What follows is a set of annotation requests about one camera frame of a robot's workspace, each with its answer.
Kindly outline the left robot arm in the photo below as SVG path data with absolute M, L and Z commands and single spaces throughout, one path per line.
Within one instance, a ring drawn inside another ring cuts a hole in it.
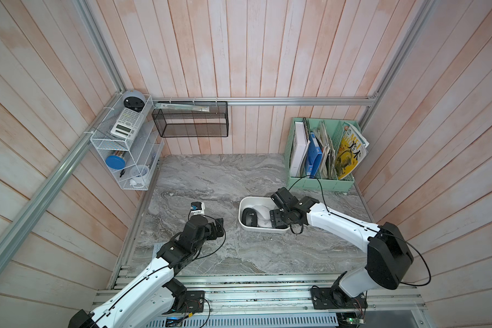
M 90 313 L 79 310 L 68 326 L 144 327 L 159 314 L 181 312 L 186 308 L 187 289 L 176 275 L 197 258 L 206 241 L 225 234 L 222 218 L 192 216 L 136 278 Z

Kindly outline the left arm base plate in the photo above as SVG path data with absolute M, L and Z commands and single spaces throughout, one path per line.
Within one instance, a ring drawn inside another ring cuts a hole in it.
M 201 313 L 204 311 L 205 292 L 202 290 L 182 292 L 174 298 L 172 307 L 165 314 Z

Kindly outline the white plastic storage box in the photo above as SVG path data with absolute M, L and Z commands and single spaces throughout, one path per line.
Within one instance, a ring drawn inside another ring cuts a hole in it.
M 288 226 L 276 226 L 272 210 L 278 210 L 271 198 L 248 196 L 239 204 L 238 221 L 246 231 L 283 234 Z

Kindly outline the white smooth mouse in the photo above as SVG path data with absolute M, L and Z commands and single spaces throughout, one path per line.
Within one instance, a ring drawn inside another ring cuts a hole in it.
M 259 228 L 273 228 L 271 209 L 263 205 L 255 205 L 254 210 L 257 213 L 257 226 Z

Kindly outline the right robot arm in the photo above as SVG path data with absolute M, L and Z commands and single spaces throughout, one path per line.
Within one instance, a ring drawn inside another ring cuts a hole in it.
M 320 228 L 338 236 L 366 254 L 366 264 L 343 273 L 330 289 L 337 303 L 346 303 L 366 291 L 396 290 L 414 263 L 399 228 L 391 223 L 377 225 L 350 217 L 311 197 L 297 199 L 287 188 L 278 189 L 271 199 L 278 217 L 289 226 Z

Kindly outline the black smooth mouse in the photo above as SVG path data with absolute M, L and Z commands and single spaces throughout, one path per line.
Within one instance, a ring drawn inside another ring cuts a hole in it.
M 246 208 L 241 215 L 241 223 L 247 227 L 258 227 L 258 214 L 253 208 Z

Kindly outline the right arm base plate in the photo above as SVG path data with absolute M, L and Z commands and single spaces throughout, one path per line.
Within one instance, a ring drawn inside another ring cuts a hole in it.
M 355 298 L 345 295 L 339 288 L 310 288 L 311 300 L 315 310 L 354 309 L 365 310 L 368 307 L 364 293 Z

